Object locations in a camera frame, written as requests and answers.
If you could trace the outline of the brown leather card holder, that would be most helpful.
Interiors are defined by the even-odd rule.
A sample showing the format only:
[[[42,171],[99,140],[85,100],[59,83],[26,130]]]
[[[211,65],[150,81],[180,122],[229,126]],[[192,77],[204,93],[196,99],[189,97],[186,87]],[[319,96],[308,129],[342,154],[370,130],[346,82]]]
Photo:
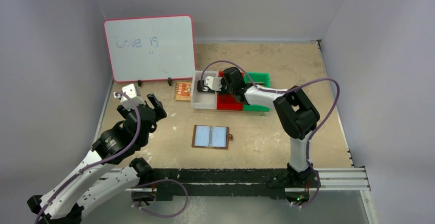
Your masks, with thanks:
[[[233,135],[229,127],[195,125],[191,146],[193,148],[228,149]]]

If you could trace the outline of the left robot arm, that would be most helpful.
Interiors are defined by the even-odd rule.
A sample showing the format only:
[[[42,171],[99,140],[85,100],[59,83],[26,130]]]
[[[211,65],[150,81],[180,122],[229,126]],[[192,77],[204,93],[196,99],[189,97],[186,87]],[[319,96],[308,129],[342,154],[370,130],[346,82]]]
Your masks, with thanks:
[[[110,171],[148,144],[157,122],[166,118],[163,104],[150,93],[148,105],[136,91],[115,92],[123,120],[103,132],[79,165],[53,190],[27,201],[35,223],[81,223],[96,207],[122,191],[148,187],[153,174],[143,158],[135,158],[117,174]]]

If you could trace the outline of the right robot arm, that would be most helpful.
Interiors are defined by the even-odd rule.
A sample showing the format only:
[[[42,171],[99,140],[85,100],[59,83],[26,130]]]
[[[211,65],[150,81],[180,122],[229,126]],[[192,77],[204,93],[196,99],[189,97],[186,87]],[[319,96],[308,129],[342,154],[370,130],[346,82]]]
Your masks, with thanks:
[[[320,115],[305,92],[274,89],[258,85],[246,71],[237,67],[225,69],[222,74],[201,72],[194,84],[200,92],[224,93],[238,103],[274,109],[284,132],[290,138],[288,180],[296,187],[308,180],[312,172],[310,138],[317,128]]]

